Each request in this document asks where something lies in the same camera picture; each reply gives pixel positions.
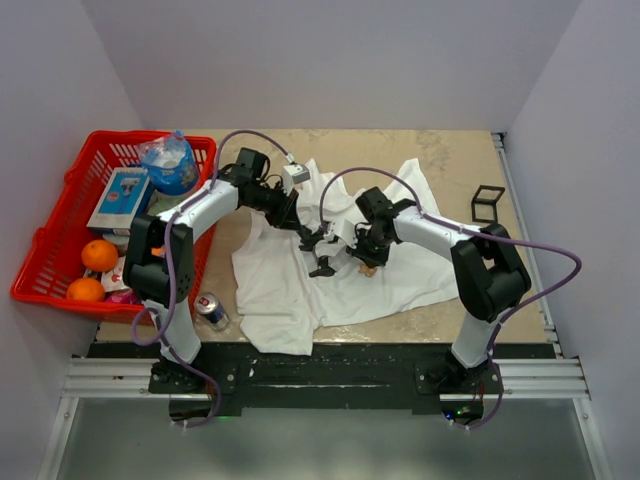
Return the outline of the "white printed t-shirt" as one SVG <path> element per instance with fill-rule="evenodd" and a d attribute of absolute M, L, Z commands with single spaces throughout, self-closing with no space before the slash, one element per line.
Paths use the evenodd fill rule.
<path fill-rule="evenodd" d="M 262 353 L 308 355 L 320 327 L 342 327 L 452 300 L 458 291 L 452 264 L 411 243 L 393 245 L 372 276 L 356 258 L 331 277 L 312 278 L 312 255 L 292 231 L 251 214 L 246 242 L 232 255 L 240 328 Z"/>

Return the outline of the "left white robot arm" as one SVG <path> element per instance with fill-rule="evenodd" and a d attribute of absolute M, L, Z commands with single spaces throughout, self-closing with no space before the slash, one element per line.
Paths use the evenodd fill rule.
<path fill-rule="evenodd" d="M 189 295 L 195 281 L 195 244 L 219 220 L 241 207 L 261 212 L 276 228 L 298 231 L 295 187 L 310 179 L 306 166 L 289 160 L 280 180 L 267 183 L 269 158 L 242 148 L 234 163 L 206 181 L 192 196 L 157 216 L 134 218 L 123 280 L 142 301 L 161 344 L 161 355 L 175 362 L 171 378 L 185 392 L 200 390 L 207 368 L 196 361 L 201 340 L 193 326 Z"/>

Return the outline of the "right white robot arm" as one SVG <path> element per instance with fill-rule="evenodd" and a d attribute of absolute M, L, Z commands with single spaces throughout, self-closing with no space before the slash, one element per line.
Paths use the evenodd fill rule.
<path fill-rule="evenodd" d="M 479 366 L 488 359 L 498 321 L 531 289 L 507 230 L 500 224 L 478 228 L 427 217 L 414 200 L 394 203 L 377 187 L 357 197 L 356 205 L 369 227 L 357 231 L 347 251 L 367 267 L 385 266 L 391 245 L 401 243 L 422 247 L 453 265 L 466 314 L 451 347 L 456 362 L 446 367 L 445 379 L 452 390 L 469 392 L 481 380 Z"/>

